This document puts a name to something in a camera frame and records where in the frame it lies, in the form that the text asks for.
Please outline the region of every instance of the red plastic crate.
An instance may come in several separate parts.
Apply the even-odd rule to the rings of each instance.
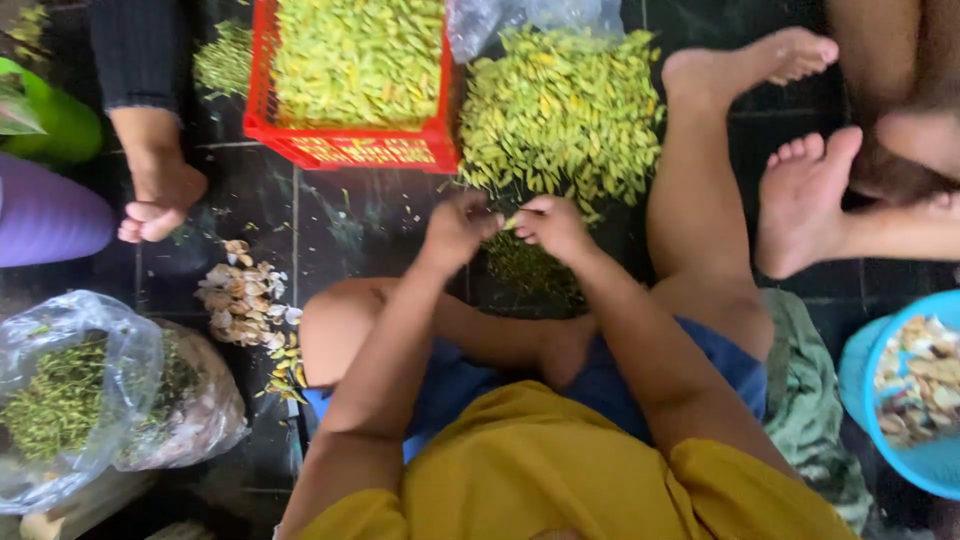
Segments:
[[[253,10],[253,62],[250,96],[244,113],[244,134],[279,152],[304,169],[340,167],[418,168],[455,174],[460,161],[456,145],[456,92],[451,83],[453,54],[446,39],[441,53],[440,104],[437,115],[419,132],[391,130],[292,130],[278,128],[273,118],[276,95],[270,77],[277,43],[276,0],[256,0]]]

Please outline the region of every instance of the black tile floor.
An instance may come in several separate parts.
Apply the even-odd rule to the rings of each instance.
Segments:
[[[48,47],[58,65],[65,66],[56,79],[98,108],[85,7],[78,2],[49,4],[53,26]],[[194,4],[198,42],[212,39],[212,25],[226,18],[251,21],[252,8],[236,0]],[[646,28],[659,34],[664,57],[687,46],[741,46],[790,25],[819,32],[826,28],[818,0],[623,0],[622,14],[628,31]],[[184,140],[190,159],[207,174],[211,188],[189,222],[157,244],[134,247],[115,242],[87,259],[2,270],[4,313],[67,289],[89,288],[143,313],[202,329],[203,307],[191,297],[196,281],[221,260],[219,242],[237,237],[251,243],[255,258],[265,258],[287,272],[290,284],[284,298],[299,307],[344,278],[402,273],[416,253],[426,218],[442,197],[439,191],[448,177],[388,169],[303,171],[243,136],[242,101],[203,96],[202,90],[193,92],[184,107]],[[730,153],[752,234],[758,212],[757,183],[766,156],[798,135],[827,134],[844,125],[849,117],[845,103],[840,73],[832,68],[786,88],[759,87],[735,104],[729,121]],[[102,156],[70,175],[104,194],[118,210],[130,200],[130,175],[115,136],[108,137]],[[598,240],[639,279],[647,280],[651,271],[642,223],[642,211],[619,209],[601,227]],[[868,259],[820,264],[783,282],[757,279],[764,286],[801,296],[837,357],[844,340],[864,323],[919,296],[955,287],[956,270],[956,265],[947,263]],[[517,298],[485,275],[482,266],[471,266],[450,292],[502,314],[568,314],[563,307]],[[256,523],[249,537],[262,537],[252,531],[265,530],[278,519],[282,503],[276,501],[282,502],[293,486],[302,433],[278,423],[291,413],[286,404],[252,399],[252,393],[263,386],[270,361],[231,346],[220,349],[252,406],[252,435],[229,454],[171,477],[209,503],[253,519]],[[884,464],[856,426],[845,426],[845,436],[862,456],[872,491],[882,495],[877,497],[878,519],[871,530],[916,525],[926,498]],[[267,500],[270,503],[257,504]],[[904,508],[912,517],[903,517]]]

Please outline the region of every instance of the green bucket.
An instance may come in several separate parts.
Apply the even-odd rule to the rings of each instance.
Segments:
[[[45,134],[10,135],[0,151],[51,165],[92,160],[103,145],[100,118],[69,94],[47,85],[14,61],[0,58],[0,75],[19,73]]]

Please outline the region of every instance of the clear plastic bag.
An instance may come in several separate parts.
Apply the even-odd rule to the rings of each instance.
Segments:
[[[250,432],[233,375],[209,340],[176,323],[154,322],[163,329],[163,376],[147,417],[113,461],[120,471],[193,465]]]
[[[0,325],[0,410],[37,377],[42,357],[88,342],[91,335],[103,342],[103,378],[100,413],[89,435],[80,448],[28,458],[14,435],[22,426],[0,425],[0,513],[45,511],[97,478],[151,406],[163,362],[160,328],[110,297],[75,291]],[[30,420],[51,424],[42,416]]]
[[[480,56],[501,31],[531,22],[541,30],[569,28],[618,41],[621,0],[448,0],[446,33],[457,63]]]

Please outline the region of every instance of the green cloth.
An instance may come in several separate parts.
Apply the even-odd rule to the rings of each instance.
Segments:
[[[806,485],[859,534],[874,498],[860,462],[840,440],[844,411],[833,359],[800,298],[779,289],[764,295],[776,335],[767,357],[763,427]]]

